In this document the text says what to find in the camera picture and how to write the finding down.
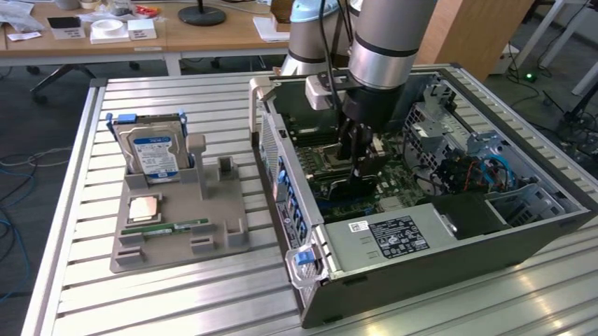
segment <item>table leg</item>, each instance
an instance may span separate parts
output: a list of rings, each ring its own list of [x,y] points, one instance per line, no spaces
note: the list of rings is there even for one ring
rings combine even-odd
[[[596,81],[598,81],[598,62],[592,67],[592,70],[588,72],[588,75],[581,79],[581,82],[573,89],[572,93],[576,96],[583,96],[587,93],[588,88]]]
[[[181,76],[181,64],[182,59],[179,52],[169,52],[165,54],[165,62],[167,63],[169,76]]]
[[[581,11],[580,15],[576,17],[576,19],[569,24],[568,30],[565,30],[565,33],[562,33],[560,39],[554,43],[554,46],[552,47],[549,53],[546,54],[546,57],[542,59],[541,66],[548,68],[550,66],[550,63],[554,60],[554,57],[557,57],[557,54],[560,53],[565,43],[572,38],[573,33],[576,33],[576,30],[579,30],[581,23],[585,21],[588,14],[591,13],[591,9],[587,8]]]
[[[530,41],[528,41],[528,43],[525,44],[525,47],[524,47],[520,55],[516,58],[516,65],[518,68],[522,66],[525,59],[528,58],[532,50],[534,49],[536,45],[538,44],[538,41],[541,40],[544,33],[546,33],[550,23],[554,21],[557,14],[560,14],[560,11],[561,11],[562,7],[565,6],[565,2],[566,2],[566,0],[556,1],[553,8],[550,9],[550,12],[546,14],[546,17],[542,20],[541,26],[536,29],[536,32],[532,35]]]

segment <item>slotted aluminum surface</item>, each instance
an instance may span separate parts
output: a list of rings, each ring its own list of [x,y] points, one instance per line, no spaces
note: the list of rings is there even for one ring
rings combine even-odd
[[[506,111],[468,73],[448,68],[597,198],[596,180]],[[253,76],[265,74],[121,79],[90,90],[23,334],[597,335],[597,223],[558,239],[517,267],[337,324],[310,330],[300,327],[249,142],[247,84]],[[464,102],[457,103],[457,112],[473,127],[489,128]],[[191,265],[113,274],[125,159],[105,125],[106,113],[175,113],[179,109],[189,114],[190,132],[206,133],[206,161],[233,155],[239,163],[254,250]]]

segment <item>office chair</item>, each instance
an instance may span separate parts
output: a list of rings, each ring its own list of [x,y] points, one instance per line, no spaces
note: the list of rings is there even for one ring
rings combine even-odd
[[[133,70],[139,70],[139,63],[138,62],[130,62],[130,68]],[[49,102],[49,97],[43,94],[39,94],[39,91],[42,91],[49,85],[51,85],[61,77],[63,77],[66,74],[69,74],[73,70],[82,71],[91,79],[95,78],[94,73],[87,69],[87,66],[85,64],[65,64],[62,65],[53,74],[43,79],[42,82],[38,83],[34,89],[30,90],[31,92],[31,98],[38,104],[46,104]],[[39,75],[39,67],[38,66],[29,66],[27,72],[33,75]]]

